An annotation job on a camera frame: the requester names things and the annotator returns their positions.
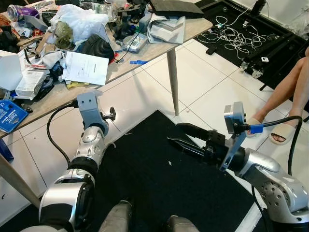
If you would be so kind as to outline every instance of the foot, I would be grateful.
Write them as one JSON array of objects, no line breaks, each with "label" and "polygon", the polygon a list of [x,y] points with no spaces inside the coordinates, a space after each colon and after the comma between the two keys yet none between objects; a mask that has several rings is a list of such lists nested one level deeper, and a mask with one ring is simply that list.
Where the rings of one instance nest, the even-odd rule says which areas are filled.
[{"label": "foot", "polygon": [[252,118],[256,119],[257,121],[259,121],[260,123],[263,122],[265,116],[263,114],[261,114],[260,112],[257,112],[255,115],[252,116]]},{"label": "foot", "polygon": [[[301,116],[301,115],[299,113],[293,112],[291,110],[290,113],[289,113],[289,116]],[[287,122],[285,122],[285,124],[288,124],[288,125],[290,125],[292,127],[296,127],[297,124],[298,124],[298,120],[287,121]],[[274,138],[274,140],[276,140],[276,141],[278,141],[280,143],[282,143],[282,142],[284,142],[286,140],[286,138],[284,138],[284,137],[282,137],[282,136],[280,136],[278,134],[272,133],[271,136]]]}]

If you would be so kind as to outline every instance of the cluttered tabletop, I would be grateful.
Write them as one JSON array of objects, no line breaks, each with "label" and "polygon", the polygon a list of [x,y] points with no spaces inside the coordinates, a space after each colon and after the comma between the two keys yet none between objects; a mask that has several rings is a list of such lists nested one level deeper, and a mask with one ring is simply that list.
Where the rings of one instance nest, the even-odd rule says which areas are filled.
[{"label": "cluttered tabletop", "polygon": [[174,0],[9,5],[0,14],[0,138],[211,26],[196,5]]}]

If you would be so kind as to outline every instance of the wooden table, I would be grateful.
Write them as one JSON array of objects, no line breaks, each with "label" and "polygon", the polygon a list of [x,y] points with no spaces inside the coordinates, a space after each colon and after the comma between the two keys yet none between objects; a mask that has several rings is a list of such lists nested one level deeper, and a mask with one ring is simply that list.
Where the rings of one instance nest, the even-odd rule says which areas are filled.
[{"label": "wooden table", "polygon": [[[212,27],[212,23],[204,18],[199,19],[186,19],[184,42],[196,37],[197,35],[205,32]],[[167,53],[169,65],[169,80],[172,90],[172,98],[174,103],[175,115],[178,115],[178,84],[177,84],[177,69],[176,69],[176,55],[175,48],[178,44],[172,43],[148,43],[138,54],[130,55],[130,60],[145,60],[151,61],[152,59]],[[121,65],[112,63],[108,66],[106,84],[121,77],[122,75],[136,69],[139,65],[132,65],[129,60],[125,60]],[[16,128],[19,129],[45,115],[54,111],[58,107],[72,101],[80,93],[89,91],[90,88],[99,88],[100,86],[90,85],[88,87],[74,87],[67,89],[65,84],[56,84],[53,90],[48,93],[39,102],[34,102],[31,105],[33,113]],[[0,132],[0,138],[7,135]],[[11,184],[17,191],[26,197],[36,207],[39,207],[39,200],[28,187],[21,176],[11,167],[11,165],[0,155],[0,175]]]}]

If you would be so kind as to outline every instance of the black rug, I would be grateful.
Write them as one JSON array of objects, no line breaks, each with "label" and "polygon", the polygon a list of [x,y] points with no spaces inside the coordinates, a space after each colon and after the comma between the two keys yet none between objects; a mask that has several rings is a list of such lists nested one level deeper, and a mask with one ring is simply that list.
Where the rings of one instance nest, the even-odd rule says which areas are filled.
[{"label": "black rug", "polygon": [[[172,147],[166,137],[188,139],[159,111],[108,148],[96,179],[97,232],[111,208],[133,198],[132,232],[160,232],[171,215],[190,219],[201,231],[233,232],[253,204],[252,196],[228,173],[199,163]],[[37,212],[24,210],[0,228],[17,232],[32,226]]]}]

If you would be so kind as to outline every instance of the slipper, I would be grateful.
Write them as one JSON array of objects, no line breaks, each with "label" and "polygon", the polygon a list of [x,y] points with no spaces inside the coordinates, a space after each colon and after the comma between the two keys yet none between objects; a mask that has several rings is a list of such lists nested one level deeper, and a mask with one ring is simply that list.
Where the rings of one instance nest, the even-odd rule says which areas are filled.
[{"label": "slipper", "polygon": [[[247,123],[249,125],[256,125],[256,124],[261,124],[261,122],[259,122],[258,120],[256,120],[254,117],[249,118],[249,120],[247,121]],[[256,134],[248,134],[246,132],[247,138],[252,138],[254,137]]]},{"label": "slipper", "polygon": [[[290,141],[294,132],[295,132],[295,127],[292,127],[291,125],[286,124],[286,123],[281,123],[281,124],[276,125],[275,128],[271,131],[271,133],[269,134],[269,139],[274,144],[284,145]],[[285,140],[283,142],[279,142],[274,139],[272,134],[276,134],[277,136],[285,138]]]}]

